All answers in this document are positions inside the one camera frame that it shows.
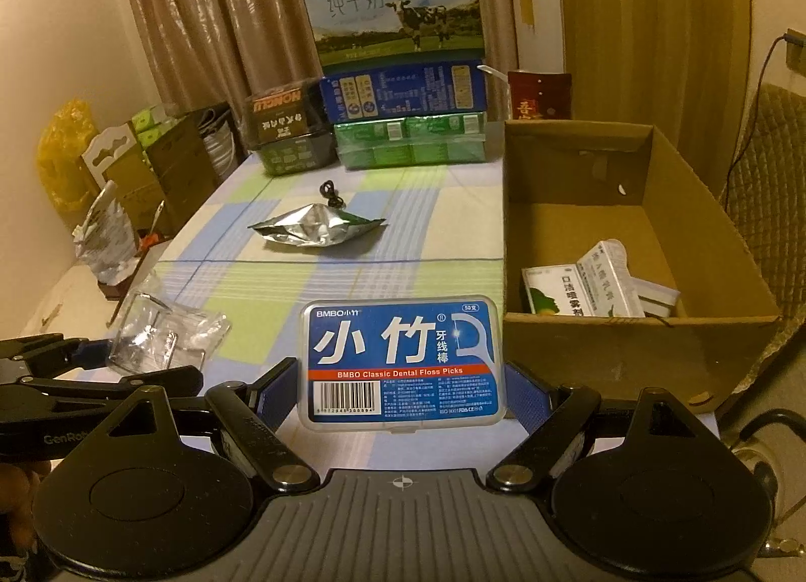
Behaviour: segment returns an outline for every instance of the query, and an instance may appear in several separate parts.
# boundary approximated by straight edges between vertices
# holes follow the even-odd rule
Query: barcode
[[[479,133],[479,117],[477,114],[473,113],[464,117],[464,132],[465,134]]]
[[[380,382],[314,382],[313,413],[380,414]]]
[[[390,122],[386,124],[386,134],[390,141],[400,141],[403,138],[403,130],[399,122]]]
[[[454,97],[456,108],[473,108],[473,85],[470,82],[469,66],[451,66],[450,74],[454,80]]]

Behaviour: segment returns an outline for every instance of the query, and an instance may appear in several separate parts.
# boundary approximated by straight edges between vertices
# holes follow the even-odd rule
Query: power cord
[[[739,162],[745,156],[747,152],[747,148],[750,147],[751,139],[753,137],[753,132],[755,132],[755,125],[756,121],[759,120],[759,95],[761,94],[761,82],[764,80],[764,73],[767,70],[767,64],[769,64],[770,59],[772,58],[772,53],[775,52],[775,47],[781,41],[787,41],[787,43],[791,43],[792,45],[797,45],[799,47],[806,47],[806,38],[795,36],[794,34],[786,33],[782,34],[781,36],[777,37],[775,41],[772,41],[772,45],[770,45],[770,49],[767,52],[767,57],[764,58],[764,64],[761,66],[761,72],[759,73],[759,83],[756,86],[756,96],[753,102],[753,118],[747,124],[747,130],[745,130],[744,137],[745,143],[742,147],[742,150],[739,152],[739,156],[737,156],[728,168],[728,176],[724,181],[724,211],[725,213],[728,212],[728,202],[730,199],[730,177],[733,173],[733,170],[739,164]],[[733,149],[733,154],[736,154],[736,148]]]

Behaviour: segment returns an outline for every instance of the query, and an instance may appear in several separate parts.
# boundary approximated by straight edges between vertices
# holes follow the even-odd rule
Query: triangular hole
[[[694,437],[694,433],[665,402],[656,402],[652,405],[650,434],[656,437]]]
[[[110,437],[133,437],[156,432],[156,418],[151,402],[143,401],[123,417],[109,433]]]

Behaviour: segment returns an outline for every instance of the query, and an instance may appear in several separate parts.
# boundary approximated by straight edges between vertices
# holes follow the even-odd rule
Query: black cable
[[[724,212],[728,213],[728,201],[730,199],[730,176],[733,173],[733,169],[739,164],[742,160],[742,157],[745,156],[745,152],[747,152],[747,148],[750,147],[751,139],[753,138],[753,132],[755,131],[755,124],[756,121],[759,120],[759,95],[761,93],[761,82],[764,79],[764,71],[767,70],[767,64],[770,62],[772,58],[772,53],[775,51],[775,46],[778,45],[781,41],[785,40],[786,37],[779,36],[772,41],[772,45],[770,45],[770,51],[767,52],[767,57],[764,59],[764,64],[761,66],[761,72],[759,73],[759,84],[756,86],[756,96],[755,96],[755,103],[753,105],[753,120],[747,123],[747,129],[744,133],[745,144],[742,148],[742,151],[739,152],[739,156],[737,156],[728,168],[728,176],[727,179],[724,181]],[[736,154],[736,148],[733,149],[733,154]]]

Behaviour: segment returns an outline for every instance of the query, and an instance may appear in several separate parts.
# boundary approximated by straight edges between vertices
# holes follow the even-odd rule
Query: blue label
[[[308,417],[326,423],[493,416],[493,328],[479,300],[313,307]]]

